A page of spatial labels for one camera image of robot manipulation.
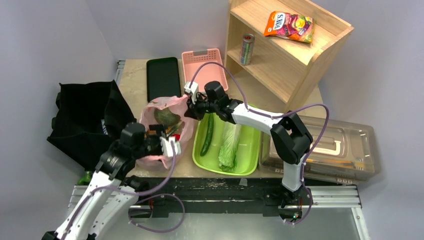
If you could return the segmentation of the pink plastic grocery bag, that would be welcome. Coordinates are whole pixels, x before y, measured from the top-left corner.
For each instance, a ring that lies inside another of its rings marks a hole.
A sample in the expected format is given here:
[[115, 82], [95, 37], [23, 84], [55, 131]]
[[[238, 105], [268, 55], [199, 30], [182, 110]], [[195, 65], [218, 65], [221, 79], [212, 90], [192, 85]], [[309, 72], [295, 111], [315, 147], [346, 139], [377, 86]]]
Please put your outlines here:
[[[150, 125], [158, 124], [154, 118], [155, 109], [169, 108], [171, 112], [180, 116], [180, 121], [183, 122], [181, 128], [176, 132], [180, 134], [179, 143], [181, 149], [184, 150], [189, 140], [192, 138], [194, 132], [195, 120], [192, 118], [184, 117], [184, 113], [187, 110], [187, 100], [189, 98], [185, 95], [182, 97], [158, 97], [150, 101], [142, 110], [140, 121], [142, 125], [148, 128]], [[150, 155], [137, 160], [137, 164], [149, 171], [162, 171], [169, 169], [172, 164], [172, 158], [163, 155]]]

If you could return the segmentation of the green cucumber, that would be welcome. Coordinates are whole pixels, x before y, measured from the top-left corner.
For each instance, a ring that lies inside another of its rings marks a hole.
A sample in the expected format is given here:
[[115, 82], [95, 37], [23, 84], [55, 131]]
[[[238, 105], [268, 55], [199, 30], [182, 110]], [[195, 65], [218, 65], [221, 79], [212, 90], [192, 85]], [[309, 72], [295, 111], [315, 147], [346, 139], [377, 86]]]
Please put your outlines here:
[[215, 127], [215, 119], [214, 119], [214, 115], [211, 113], [208, 115], [206, 135], [203, 142], [203, 146], [200, 151], [201, 157], [205, 156], [207, 152], [209, 151], [212, 138], [213, 138], [214, 127]]

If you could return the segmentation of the napa cabbage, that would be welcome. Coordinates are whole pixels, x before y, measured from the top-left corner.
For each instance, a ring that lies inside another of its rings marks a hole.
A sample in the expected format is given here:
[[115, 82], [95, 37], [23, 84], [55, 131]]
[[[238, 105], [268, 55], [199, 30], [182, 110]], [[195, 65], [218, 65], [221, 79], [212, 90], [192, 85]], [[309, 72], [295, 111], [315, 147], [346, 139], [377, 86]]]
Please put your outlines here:
[[226, 122], [222, 143], [218, 152], [218, 166], [224, 172], [232, 172], [237, 165], [236, 154], [239, 146], [241, 125]]

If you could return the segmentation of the red tomato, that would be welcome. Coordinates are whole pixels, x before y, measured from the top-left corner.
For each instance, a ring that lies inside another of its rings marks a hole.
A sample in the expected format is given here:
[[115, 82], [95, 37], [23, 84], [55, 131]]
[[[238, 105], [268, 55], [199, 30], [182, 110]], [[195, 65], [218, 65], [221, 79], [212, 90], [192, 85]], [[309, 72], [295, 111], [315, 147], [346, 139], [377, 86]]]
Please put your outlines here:
[[180, 134], [178, 134], [178, 133], [175, 133], [175, 134], [173, 134], [173, 135], [172, 135], [172, 137], [175, 137], [175, 139], [176, 139], [177, 141], [179, 141], [179, 140], [180, 140], [181, 135], [180, 135]]

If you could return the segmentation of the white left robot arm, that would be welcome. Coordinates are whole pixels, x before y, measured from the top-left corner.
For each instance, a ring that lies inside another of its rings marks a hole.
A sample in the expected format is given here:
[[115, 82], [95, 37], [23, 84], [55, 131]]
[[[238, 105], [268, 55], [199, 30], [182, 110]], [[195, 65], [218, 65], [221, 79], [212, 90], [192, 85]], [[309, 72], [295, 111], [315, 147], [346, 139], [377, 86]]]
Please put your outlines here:
[[44, 240], [85, 240], [90, 225], [95, 221], [111, 193], [118, 189], [136, 160], [162, 154], [162, 141], [167, 141], [162, 124], [150, 125], [149, 129], [138, 122], [131, 122], [121, 131], [108, 150], [100, 157], [91, 181], [82, 198], [54, 231], [47, 231]]

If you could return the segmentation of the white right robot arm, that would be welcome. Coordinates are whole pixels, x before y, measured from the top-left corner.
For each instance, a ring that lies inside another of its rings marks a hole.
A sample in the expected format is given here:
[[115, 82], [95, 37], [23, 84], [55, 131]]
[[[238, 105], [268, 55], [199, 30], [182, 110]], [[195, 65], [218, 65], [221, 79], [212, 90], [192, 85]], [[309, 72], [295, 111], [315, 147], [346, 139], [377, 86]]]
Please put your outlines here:
[[283, 160], [280, 196], [288, 204], [300, 198], [301, 165], [310, 151], [313, 137], [295, 112], [278, 116], [275, 112], [249, 107], [246, 102], [229, 98], [218, 81], [205, 85], [205, 95], [196, 82], [187, 82], [184, 93], [188, 96], [185, 117], [201, 120], [205, 114], [216, 114], [224, 122], [252, 127], [269, 135]]

